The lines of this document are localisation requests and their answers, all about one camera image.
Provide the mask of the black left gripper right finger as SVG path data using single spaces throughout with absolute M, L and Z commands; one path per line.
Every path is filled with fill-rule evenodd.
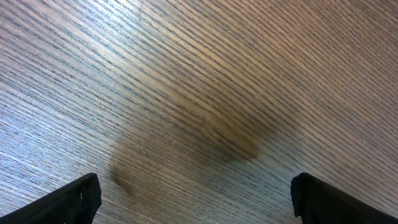
M 292 179 L 290 194 L 303 224 L 397 224 L 397 218 L 306 172 Z

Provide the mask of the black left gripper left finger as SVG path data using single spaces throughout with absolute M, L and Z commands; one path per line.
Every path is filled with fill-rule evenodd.
M 88 173 L 1 217 L 1 224 L 92 224 L 101 204 L 98 176 L 95 173 Z

